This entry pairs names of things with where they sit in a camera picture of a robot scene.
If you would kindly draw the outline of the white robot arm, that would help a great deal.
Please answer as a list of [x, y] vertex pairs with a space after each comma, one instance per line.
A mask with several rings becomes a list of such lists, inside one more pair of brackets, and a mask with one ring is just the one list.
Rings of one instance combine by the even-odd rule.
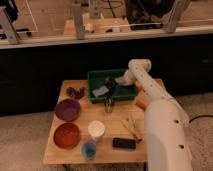
[[149, 171], [193, 171], [185, 128], [189, 117], [180, 104], [149, 74], [149, 59], [132, 59], [125, 85], [139, 81], [150, 103], [145, 109], [144, 131]]

